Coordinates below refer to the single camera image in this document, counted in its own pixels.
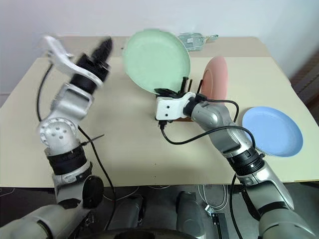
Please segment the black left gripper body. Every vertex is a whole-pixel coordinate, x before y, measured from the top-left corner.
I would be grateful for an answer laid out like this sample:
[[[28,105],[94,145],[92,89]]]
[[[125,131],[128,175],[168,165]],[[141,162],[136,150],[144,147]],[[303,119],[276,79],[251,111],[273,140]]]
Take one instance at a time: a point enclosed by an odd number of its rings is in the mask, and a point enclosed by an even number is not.
[[[96,63],[93,61],[92,58],[90,58],[86,54],[82,54],[75,64],[93,73],[101,81],[105,81],[109,74],[109,64],[102,62]]]

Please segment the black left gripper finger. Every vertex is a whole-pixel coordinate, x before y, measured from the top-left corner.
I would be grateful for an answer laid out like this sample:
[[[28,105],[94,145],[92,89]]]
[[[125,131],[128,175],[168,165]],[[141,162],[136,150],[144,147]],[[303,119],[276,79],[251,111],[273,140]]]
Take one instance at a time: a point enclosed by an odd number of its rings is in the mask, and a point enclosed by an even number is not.
[[[102,41],[100,45],[94,49],[91,55],[92,61],[95,64],[105,62],[104,50],[105,50],[104,41]]]
[[[113,41],[110,37],[102,42],[101,49],[101,63],[105,64],[113,49]]]

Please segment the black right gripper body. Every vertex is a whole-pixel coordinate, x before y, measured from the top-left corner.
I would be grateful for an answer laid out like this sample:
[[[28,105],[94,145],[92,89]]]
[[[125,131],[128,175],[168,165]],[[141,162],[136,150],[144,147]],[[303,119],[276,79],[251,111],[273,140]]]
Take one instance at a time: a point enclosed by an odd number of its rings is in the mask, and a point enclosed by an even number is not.
[[[184,93],[181,92],[176,92],[176,94],[174,95],[158,95],[156,93],[157,97],[169,97],[169,98],[173,98],[173,99],[179,99],[182,98],[184,96]]]

